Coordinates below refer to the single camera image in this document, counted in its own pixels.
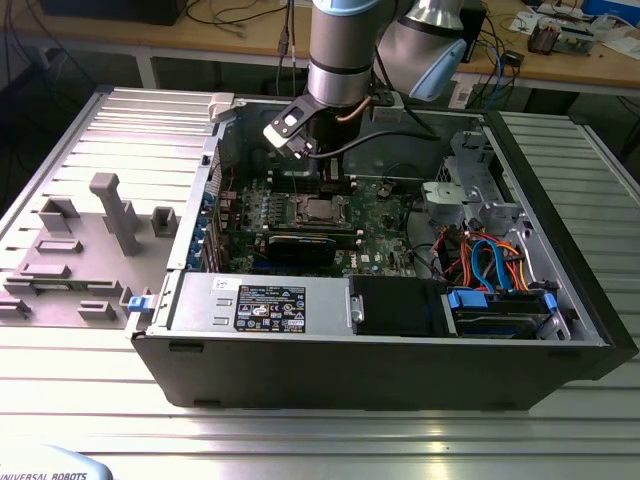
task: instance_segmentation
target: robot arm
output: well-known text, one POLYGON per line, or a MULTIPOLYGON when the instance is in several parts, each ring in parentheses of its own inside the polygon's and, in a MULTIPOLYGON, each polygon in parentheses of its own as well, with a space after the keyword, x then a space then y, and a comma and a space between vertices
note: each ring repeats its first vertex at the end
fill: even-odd
MULTIPOLYGON (((314 0, 308 93, 264 129, 276 147, 302 158, 333 151, 356 138, 374 66, 381 0, 314 0), (354 121, 345 116, 356 113, 354 121)), ((462 59, 462 0, 418 0, 393 21, 379 45, 378 76, 411 97, 433 100, 462 59)))

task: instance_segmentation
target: workbench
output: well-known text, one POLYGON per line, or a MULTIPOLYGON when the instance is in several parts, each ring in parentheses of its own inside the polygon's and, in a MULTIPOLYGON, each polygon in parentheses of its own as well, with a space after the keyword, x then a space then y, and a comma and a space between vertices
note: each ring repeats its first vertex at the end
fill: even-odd
MULTIPOLYGON (((23 44, 36 49, 56 48, 31 17, 25 0, 15 0, 14 25, 23 44)), ((617 53, 603 45, 596 45, 588 57, 553 54, 536 55, 527 51, 527 36, 508 30, 510 16, 526 9, 517 0, 487 0, 496 33, 507 48, 525 54, 519 87, 564 90, 604 95, 640 96, 640 62, 617 53)), ((234 0, 215 0, 216 10, 237 6, 234 0)), ((254 13, 274 9, 279 1, 260 2, 248 10, 230 12, 225 19, 242 18, 254 13)), ((246 22, 246 38, 239 38, 182 16, 171 27, 120 21, 91 20, 65 17, 45 17, 39 5, 34 5, 50 32, 69 50, 86 50, 130 55, 135 57, 144 88, 158 88, 153 58, 167 57, 211 62, 232 62, 258 65, 276 65, 277 45, 284 21, 284 11, 265 15, 246 22)), ((192 15, 211 19, 207 1, 192 9, 192 15)), ((298 66, 304 67, 309 56, 311 9, 297 7, 296 34, 298 66)), ((34 58, 46 64, 42 55, 34 58)), ((291 58, 284 61, 291 66, 291 58)), ((454 80, 458 82, 450 102, 452 108, 464 108, 473 85, 486 81, 494 66, 485 49, 477 47, 472 61, 461 64, 454 80)))
MULTIPOLYGON (((100 211, 88 189, 92 173, 129 178, 122 200, 139 213, 162 204, 181 216, 198 145, 211 134, 210 97, 93 95, 0 219, 2 276, 42 228, 34 212, 48 197, 64 191, 82 211, 100 211)), ((588 127, 567 117, 504 118, 535 155, 532 168, 637 342, 640 264, 625 243, 640 234, 637 183, 588 127), (554 138, 555 127, 574 138, 554 138)), ((0 392, 3 439, 85 453, 118 480, 635 480, 640 470, 637 357, 599 382, 568 384, 529 412, 207 410, 168 403, 120 329, 25 325, 0 328, 0 392)))

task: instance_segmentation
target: circuit board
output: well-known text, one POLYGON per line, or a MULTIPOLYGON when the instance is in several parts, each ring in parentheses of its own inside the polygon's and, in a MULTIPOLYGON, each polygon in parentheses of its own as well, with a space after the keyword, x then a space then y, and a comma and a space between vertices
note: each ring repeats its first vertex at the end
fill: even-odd
POLYGON ((223 194, 220 239, 229 273, 343 277, 351 274, 415 276, 404 237, 405 196, 381 198, 383 182, 356 181, 351 195, 321 199, 279 193, 253 179, 223 194), (303 235, 336 246, 330 265, 274 265, 265 254, 269 238, 303 235))

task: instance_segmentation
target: power supply label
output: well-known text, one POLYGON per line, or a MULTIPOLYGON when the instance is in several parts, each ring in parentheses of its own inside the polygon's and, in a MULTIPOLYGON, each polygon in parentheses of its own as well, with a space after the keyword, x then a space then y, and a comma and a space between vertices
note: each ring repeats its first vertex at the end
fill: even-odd
POLYGON ((242 285, 234 327, 239 332, 304 333, 307 297, 304 287, 242 285))

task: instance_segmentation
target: wooden tabletop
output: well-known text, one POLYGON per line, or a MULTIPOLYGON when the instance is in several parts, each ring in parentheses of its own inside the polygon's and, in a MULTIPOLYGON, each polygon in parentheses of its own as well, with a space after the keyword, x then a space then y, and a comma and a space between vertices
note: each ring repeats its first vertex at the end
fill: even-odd
MULTIPOLYGON (((25 0, 14 0, 14 26, 21 35, 43 36, 38 24, 24 5, 25 0)), ((44 16, 39 5, 34 9, 47 28, 61 40, 109 42, 123 45, 141 45, 160 48, 193 49, 230 52, 238 54, 277 55, 277 44, 285 12, 271 13, 245 23, 242 31, 246 38, 222 31, 211 25, 204 25, 182 16, 170 27, 140 23, 76 19, 44 16)), ((231 6, 237 7, 238 0, 213 0, 216 11, 231 6)), ((497 35, 507 44, 507 48, 525 55, 520 77, 558 82, 582 83, 590 85, 611 85, 640 88, 640 61, 617 53, 603 45, 594 46, 591 55, 584 57, 563 53, 538 55, 527 51, 527 36, 508 30, 512 16, 525 8, 518 0, 486 0, 489 16, 493 20, 497 35)), ((246 10, 221 14, 225 20, 243 18, 255 13, 280 7, 279 0, 261 0, 246 10)), ((191 14, 202 20, 211 20, 209 0, 202 0, 191 14)), ((304 58, 309 54, 309 31, 311 9, 296 8, 297 55, 304 58)), ((490 30, 485 22, 485 30, 490 30)), ((493 70, 485 49, 478 46, 472 61, 461 64, 459 72, 487 74, 493 70)))

